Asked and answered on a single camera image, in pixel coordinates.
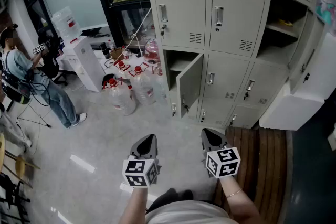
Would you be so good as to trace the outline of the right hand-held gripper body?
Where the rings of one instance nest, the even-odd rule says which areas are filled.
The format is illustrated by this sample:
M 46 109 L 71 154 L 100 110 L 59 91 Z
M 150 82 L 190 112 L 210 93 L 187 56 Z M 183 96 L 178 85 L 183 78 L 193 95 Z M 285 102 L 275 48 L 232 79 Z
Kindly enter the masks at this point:
M 223 134 L 223 143 L 221 147 L 211 146 L 206 143 L 203 128 L 201 131 L 202 148 L 204 160 L 202 163 L 207 169 L 209 177 L 217 179 L 234 176 L 237 174 L 240 165 L 240 155 L 237 147 L 229 144 L 227 137 Z

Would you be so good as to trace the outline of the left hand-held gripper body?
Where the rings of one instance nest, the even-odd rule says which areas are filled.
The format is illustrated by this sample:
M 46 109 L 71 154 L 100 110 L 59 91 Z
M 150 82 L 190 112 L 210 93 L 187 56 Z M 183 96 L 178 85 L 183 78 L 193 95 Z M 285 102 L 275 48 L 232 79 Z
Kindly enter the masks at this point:
M 123 161 L 122 175 L 126 184 L 133 188 L 148 188 L 156 184 L 161 169 L 158 155 L 156 157 L 139 155 L 137 146 L 141 140 L 142 138 L 132 145 L 128 158 Z

